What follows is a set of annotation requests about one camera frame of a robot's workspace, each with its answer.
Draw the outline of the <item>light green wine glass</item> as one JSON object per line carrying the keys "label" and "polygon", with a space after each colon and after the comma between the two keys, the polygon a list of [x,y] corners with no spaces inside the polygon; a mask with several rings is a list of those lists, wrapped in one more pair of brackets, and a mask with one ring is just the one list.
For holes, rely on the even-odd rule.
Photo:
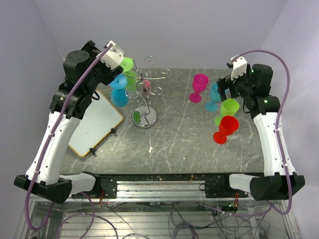
{"label": "light green wine glass", "polygon": [[133,71],[134,61],[132,58],[125,57],[120,66],[123,68],[123,75],[127,79],[125,89],[128,91],[135,91],[137,89],[137,74]]}

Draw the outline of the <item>blue plastic wine glass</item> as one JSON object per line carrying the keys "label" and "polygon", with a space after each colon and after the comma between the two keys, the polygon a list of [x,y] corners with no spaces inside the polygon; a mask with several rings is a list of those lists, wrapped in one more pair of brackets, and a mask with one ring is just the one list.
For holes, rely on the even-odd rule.
{"label": "blue plastic wine glass", "polygon": [[120,74],[111,83],[111,101],[115,107],[121,108],[128,104],[128,97],[126,95],[125,86],[127,85],[127,78]]}

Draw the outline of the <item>red plastic wine glass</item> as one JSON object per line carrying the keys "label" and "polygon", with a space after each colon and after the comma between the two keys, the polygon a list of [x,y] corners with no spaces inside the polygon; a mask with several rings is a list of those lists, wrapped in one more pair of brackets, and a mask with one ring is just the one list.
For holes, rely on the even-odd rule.
{"label": "red plastic wine glass", "polygon": [[239,128],[238,120],[233,116],[224,116],[219,124],[219,129],[213,134],[213,140],[217,144],[225,144],[227,137]]}

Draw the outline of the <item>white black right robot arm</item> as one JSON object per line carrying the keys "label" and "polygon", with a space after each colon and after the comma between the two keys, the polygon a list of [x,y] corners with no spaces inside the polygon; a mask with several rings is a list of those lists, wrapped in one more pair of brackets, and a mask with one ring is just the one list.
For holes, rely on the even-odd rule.
{"label": "white black right robot arm", "polygon": [[231,197],[241,190],[256,201],[291,199],[304,185],[303,175],[297,175],[291,163],[282,132],[279,113],[282,102],[270,95],[273,70],[263,64],[229,63],[231,74],[217,81],[221,100],[225,90],[232,98],[241,97],[257,128],[264,157],[264,175],[230,174],[220,184],[220,193]]}

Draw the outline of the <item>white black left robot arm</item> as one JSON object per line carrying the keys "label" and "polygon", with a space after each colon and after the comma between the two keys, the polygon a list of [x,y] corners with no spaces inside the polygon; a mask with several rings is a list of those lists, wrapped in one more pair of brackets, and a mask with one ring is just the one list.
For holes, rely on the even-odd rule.
{"label": "white black left robot arm", "polygon": [[96,198],[101,194],[101,178],[82,172],[63,176],[61,164],[69,141],[92,103],[97,86],[109,85],[123,72],[121,63],[125,52],[113,41],[99,50],[88,41],[80,50],[67,54],[63,62],[65,80],[53,95],[47,128],[31,166],[23,175],[16,176],[14,185],[56,204],[69,196],[85,192]]}

